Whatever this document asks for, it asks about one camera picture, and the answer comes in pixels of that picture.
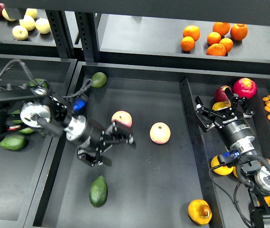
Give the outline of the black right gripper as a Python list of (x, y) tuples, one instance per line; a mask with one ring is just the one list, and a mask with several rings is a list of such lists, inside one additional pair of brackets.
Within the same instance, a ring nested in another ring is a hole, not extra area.
[[(249, 99), (245, 96), (239, 97), (232, 93), (231, 89), (226, 88), (225, 94), (231, 103), (229, 114), (232, 117), (220, 118), (217, 111), (205, 108), (200, 97), (195, 97), (196, 102), (196, 121), (203, 132), (207, 132), (216, 126), (216, 129), (229, 150), (236, 150), (237, 144), (240, 141), (253, 142), (256, 134), (244, 118), (251, 118), (255, 111), (251, 106)], [(243, 117), (236, 116), (237, 107), (240, 106), (243, 110)]]

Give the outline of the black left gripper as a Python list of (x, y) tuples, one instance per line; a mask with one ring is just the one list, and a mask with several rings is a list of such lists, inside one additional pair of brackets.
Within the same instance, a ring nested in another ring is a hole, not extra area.
[[(101, 124), (84, 115), (71, 117), (71, 121), (64, 131), (67, 140), (78, 146), (77, 158), (91, 167), (95, 165), (112, 166), (111, 159), (103, 155), (112, 148), (112, 143), (134, 143), (131, 127), (113, 121), (105, 130)], [(97, 146), (102, 132), (104, 132), (104, 143)]]

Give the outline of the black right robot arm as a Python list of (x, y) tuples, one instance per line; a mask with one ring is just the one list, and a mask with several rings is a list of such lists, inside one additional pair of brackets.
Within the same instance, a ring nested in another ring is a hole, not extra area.
[(218, 165), (210, 168), (215, 171), (221, 167), (235, 168), (239, 184), (243, 184), (249, 193), (250, 217), (246, 218), (236, 199), (238, 187), (230, 197), (244, 224), (249, 228), (270, 228), (270, 206), (265, 200), (270, 196), (270, 163), (252, 144), (255, 133), (247, 119), (255, 112), (247, 97), (239, 97), (229, 88), (225, 94), (230, 106), (215, 111), (206, 108), (200, 97), (195, 98), (195, 118), (203, 132), (215, 128), (227, 152), (218, 156)]

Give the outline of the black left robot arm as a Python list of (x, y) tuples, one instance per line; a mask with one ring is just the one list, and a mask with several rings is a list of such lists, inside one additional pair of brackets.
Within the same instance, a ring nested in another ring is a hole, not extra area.
[(22, 86), (0, 86), (0, 143), (8, 135), (29, 128), (54, 137), (65, 135), (77, 146), (77, 157), (90, 166), (111, 161), (103, 153), (119, 143), (134, 144), (132, 129), (117, 120), (103, 127), (95, 120), (78, 113), (86, 91), (93, 85), (88, 78), (74, 94), (56, 98), (47, 81), (36, 80), (20, 59), (9, 61), (0, 72), (0, 79), (13, 65), (19, 64), (29, 82)]

